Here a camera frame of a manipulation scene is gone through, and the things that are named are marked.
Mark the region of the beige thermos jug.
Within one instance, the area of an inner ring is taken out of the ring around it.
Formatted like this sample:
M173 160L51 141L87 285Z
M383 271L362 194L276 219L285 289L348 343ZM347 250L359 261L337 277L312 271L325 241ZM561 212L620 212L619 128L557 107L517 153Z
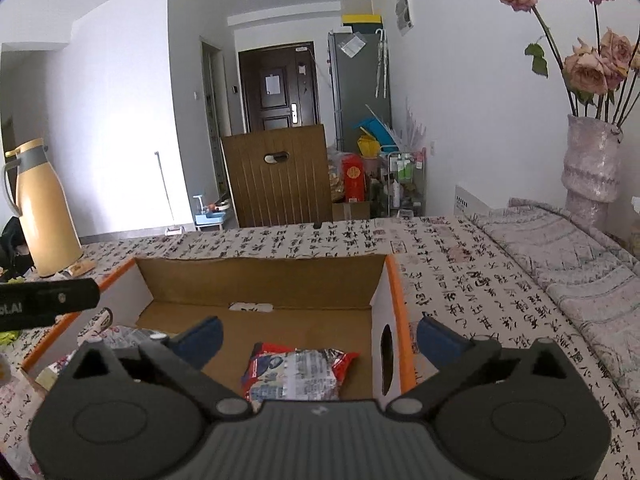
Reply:
M43 138L6 152L6 158L2 190L20 220L38 275L47 278L64 271L81 258L82 248Z

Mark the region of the grey refrigerator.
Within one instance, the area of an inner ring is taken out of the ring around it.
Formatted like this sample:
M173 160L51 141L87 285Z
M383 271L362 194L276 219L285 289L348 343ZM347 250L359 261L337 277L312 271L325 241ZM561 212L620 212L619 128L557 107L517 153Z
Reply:
M380 36L361 32L329 32L336 147L358 153L359 125L375 117L392 124L390 90L383 91L378 72Z

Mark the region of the red blue snack bag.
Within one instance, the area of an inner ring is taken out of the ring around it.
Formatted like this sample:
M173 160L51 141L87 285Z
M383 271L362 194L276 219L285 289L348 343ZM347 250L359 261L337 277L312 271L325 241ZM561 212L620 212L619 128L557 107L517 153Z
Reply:
M282 344L254 345L241 385L245 399L257 410L264 401L332 401L357 352L296 349Z

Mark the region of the folded grey blanket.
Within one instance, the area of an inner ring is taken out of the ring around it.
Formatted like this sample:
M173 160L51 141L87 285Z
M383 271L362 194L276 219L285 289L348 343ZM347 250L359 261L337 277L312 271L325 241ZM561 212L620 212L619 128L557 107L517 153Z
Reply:
M639 260L565 209L512 198L469 219L544 290L639 411Z

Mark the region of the dark brown door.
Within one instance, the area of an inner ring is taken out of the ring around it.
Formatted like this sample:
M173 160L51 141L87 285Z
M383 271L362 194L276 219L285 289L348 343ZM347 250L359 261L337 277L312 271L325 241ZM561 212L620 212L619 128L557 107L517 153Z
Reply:
M318 125L311 42L241 51L239 69L248 132Z

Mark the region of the red cardboard box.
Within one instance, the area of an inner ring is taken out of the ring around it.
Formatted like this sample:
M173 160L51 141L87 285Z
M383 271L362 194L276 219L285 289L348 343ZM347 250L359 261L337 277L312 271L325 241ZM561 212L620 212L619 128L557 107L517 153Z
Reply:
M101 299L64 316L22 361L37 376L77 347L101 310L116 325L175 335L216 316L222 346L205 373L233 391L254 344L358 353L341 390L387 404L416 386L409 317L391 255L312 259L135 258L98 281Z

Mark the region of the pink ribbed vase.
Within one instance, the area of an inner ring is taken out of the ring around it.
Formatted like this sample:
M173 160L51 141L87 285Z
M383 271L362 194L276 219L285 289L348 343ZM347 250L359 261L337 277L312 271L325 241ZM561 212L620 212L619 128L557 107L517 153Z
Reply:
M590 117L567 116L567 148L562 185L565 208L603 230L608 210L620 196L620 150L624 135L616 125Z

